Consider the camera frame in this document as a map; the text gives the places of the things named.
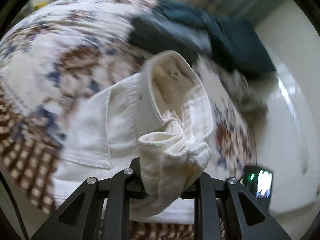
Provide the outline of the white pants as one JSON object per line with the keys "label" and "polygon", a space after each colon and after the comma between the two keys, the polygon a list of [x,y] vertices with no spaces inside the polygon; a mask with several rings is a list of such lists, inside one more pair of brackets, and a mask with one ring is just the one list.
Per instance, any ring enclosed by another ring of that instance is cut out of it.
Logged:
{"label": "white pants", "polygon": [[60,206],[88,177],[106,179],[138,158],[146,196],[131,200],[130,218],[193,224],[194,203],[181,194],[207,167],[215,125],[200,79],[175,51],[81,104],[53,174]]}

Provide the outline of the white bed headboard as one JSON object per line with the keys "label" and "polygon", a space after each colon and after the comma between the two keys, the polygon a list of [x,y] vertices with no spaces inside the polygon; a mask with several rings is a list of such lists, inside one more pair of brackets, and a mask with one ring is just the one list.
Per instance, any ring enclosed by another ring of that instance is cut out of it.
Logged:
{"label": "white bed headboard", "polygon": [[258,164],[273,172],[270,210],[279,215],[319,201],[319,143],[298,82],[278,55],[266,50],[276,72],[253,84],[268,106],[253,134]]}

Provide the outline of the grey crumpled garment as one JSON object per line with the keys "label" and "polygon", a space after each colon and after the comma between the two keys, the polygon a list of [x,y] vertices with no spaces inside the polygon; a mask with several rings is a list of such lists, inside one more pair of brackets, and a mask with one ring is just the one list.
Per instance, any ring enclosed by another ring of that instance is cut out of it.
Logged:
{"label": "grey crumpled garment", "polygon": [[223,70],[219,74],[219,78],[231,100],[244,117],[256,119],[268,112],[267,104],[257,97],[254,89],[249,86],[247,79],[240,72],[234,70],[229,73]]}

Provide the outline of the dark teal pillow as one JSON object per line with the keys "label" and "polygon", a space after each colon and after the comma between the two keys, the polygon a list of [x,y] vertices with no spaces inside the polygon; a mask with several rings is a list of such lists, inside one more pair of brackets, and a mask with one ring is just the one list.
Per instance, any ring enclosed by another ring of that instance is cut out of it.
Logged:
{"label": "dark teal pillow", "polygon": [[267,50],[247,20],[215,17],[209,36],[212,59],[228,72],[236,69],[246,79],[255,80],[276,71]]}

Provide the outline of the dark teal velvet robe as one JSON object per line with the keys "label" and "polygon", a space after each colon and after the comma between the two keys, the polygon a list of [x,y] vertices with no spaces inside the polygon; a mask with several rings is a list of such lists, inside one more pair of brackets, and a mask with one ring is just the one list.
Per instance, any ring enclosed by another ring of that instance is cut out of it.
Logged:
{"label": "dark teal velvet robe", "polygon": [[177,1],[162,0],[158,2],[154,11],[172,22],[189,28],[205,30],[212,44],[221,42],[224,46],[229,46],[229,42],[217,18],[210,16],[202,9],[192,8],[185,3]]}

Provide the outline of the floral bed blanket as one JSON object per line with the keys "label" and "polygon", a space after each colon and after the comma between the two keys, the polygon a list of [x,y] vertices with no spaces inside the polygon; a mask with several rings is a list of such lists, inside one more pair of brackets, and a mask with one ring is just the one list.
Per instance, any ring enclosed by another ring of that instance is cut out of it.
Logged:
{"label": "floral bed blanket", "polygon": [[1,40],[1,164],[46,214],[69,126],[95,93],[141,71],[150,54],[129,44],[131,19],[156,0],[57,0]]}

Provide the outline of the folded blue jeans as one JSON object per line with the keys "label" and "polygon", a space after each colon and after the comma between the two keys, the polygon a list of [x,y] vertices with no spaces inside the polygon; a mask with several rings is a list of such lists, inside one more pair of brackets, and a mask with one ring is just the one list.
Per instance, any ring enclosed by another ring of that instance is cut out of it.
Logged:
{"label": "folded blue jeans", "polygon": [[198,55],[212,56],[212,46],[206,31],[153,14],[135,17],[131,25],[133,31],[129,34],[130,43],[151,53],[173,50],[189,64],[195,63]]}

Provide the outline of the yellow box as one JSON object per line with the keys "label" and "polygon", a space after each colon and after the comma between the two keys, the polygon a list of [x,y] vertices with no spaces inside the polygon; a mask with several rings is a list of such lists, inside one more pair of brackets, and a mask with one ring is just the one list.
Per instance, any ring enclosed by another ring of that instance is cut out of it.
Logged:
{"label": "yellow box", "polygon": [[42,1],[42,2],[35,3],[33,7],[35,10],[39,10],[40,8],[45,7],[48,4],[49,3],[47,1]]}

